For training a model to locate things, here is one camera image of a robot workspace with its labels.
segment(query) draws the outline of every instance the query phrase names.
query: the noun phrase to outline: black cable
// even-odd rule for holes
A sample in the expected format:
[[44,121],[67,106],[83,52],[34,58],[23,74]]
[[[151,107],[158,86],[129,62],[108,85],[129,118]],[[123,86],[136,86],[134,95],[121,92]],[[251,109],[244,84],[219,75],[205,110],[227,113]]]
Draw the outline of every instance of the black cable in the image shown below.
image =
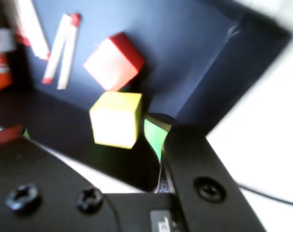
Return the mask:
[[268,194],[265,194],[265,193],[262,193],[262,192],[253,190],[253,189],[248,188],[248,187],[246,187],[244,185],[241,185],[241,184],[238,184],[238,185],[239,185],[239,188],[241,188],[241,189],[244,189],[244,190],[247,190],[249,192],[255,193],[257,195],[260,195],[260,196],[263,196],[263,197],[272,199],[272,200],[277,201],[277,202],[281,202],[281,203],[289,204],[289,205],[293,206],[293,202],[290,202],[290,201],[287,201],[287,200],[283,200],[283,199],[280,199],[280,198],[277,198],[277,197],[270,196]]

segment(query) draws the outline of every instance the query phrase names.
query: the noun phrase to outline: red and white stick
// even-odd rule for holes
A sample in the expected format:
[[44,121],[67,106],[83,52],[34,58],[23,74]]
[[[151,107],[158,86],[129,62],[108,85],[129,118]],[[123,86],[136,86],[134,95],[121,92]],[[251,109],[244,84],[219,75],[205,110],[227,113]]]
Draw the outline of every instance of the red and white stick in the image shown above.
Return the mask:
[[23,30],[29,39],[35,56],[47,60],[50,49],[44,37],[32,0],[15,0],[15,4]]
[[56,33],[51,56],[49,58],[48,65],[44,73],[44,78],[42,80],[43,84],[51,84],[53,82],[55,71],[58,66],[59,59],[68,35],[70,23],[71,17],[67,14],[63,14],[63,17],[59,24],[59,29]]
[[68,84],[70,71],[73,62],[73,54],[75,49],[75,41],[77,37],[78,26],[80,22],[80,15],[72,14],[71,25],[69,26],[67,40],[65,43],[63,60],[59,75],[58,89],[65,89]]

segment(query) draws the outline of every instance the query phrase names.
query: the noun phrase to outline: screw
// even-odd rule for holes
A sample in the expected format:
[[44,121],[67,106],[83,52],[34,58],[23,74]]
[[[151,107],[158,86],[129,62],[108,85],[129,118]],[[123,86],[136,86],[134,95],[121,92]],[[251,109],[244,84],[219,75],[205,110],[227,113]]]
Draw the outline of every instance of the screw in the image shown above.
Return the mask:
[[202,198],[210,202],[218,202],[221,200],[220,191],[211,184],[200,186],[199,194]]
[[77,207],[85,213],[94,213],[103,202],[103,195],[98,188],[88,187],[78,196]]
[[6,199],[6,204],[15,212],[30,213],[41,202],[41,197],[34,184],[22,185],[12,190]]
[[207,202],[220,203],[226,197],[224,187],[209,177],[198,177],[193,185],[198,195]]

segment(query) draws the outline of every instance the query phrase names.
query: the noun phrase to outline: wooden block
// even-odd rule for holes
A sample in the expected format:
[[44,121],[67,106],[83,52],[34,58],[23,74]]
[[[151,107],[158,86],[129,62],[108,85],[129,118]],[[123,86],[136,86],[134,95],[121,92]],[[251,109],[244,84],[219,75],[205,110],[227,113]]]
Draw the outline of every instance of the wooden block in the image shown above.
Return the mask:
[[89,110],[96,144],[131,149],[139,134],[140,93],[108,91]]
[[105,39],[84,68],[109,91],[119,91],[141,70],[145,60],[121,32]]

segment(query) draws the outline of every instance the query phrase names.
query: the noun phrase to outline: navy blue surface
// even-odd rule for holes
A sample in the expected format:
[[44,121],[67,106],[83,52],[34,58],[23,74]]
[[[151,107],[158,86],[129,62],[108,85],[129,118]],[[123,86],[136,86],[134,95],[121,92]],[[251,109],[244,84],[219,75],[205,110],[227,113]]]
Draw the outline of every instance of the navy blue surface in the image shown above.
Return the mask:
[[[53,84],[42,85],[46,62],[27,48],[34,85],[48,95],[0,93],[0,125],[29,124],[35,141],[149,191],[158,180],[153,157],[93,141],[88,109],[104,90],[83,63],[100,42],[124,31],[147,63],[131,91],[143,93],[149,112],[196,124],[207,134],[290,39],[273,21],[230,0],[34,1],[50,45],[62,14],[82,15],[71,77],[66,90],[57,90],[58,68]],[[14,57],[12,70],[15,61],[24,66]],[[16,79],[23,73],[17,69]]]
[[62,14],[82,16],[73,69],[66,90],[56,90],[41,79],[46,62],[29,50],[36,87],[89,109],[103,93],[83,63],[108,36],[124,31],[146,59],[148,75],[141,91],[154,98],[149,110],[177,116],[219,52],[227,33],[237,24],[216,9],[192,0],[35,0],[38,15],[53,44]]

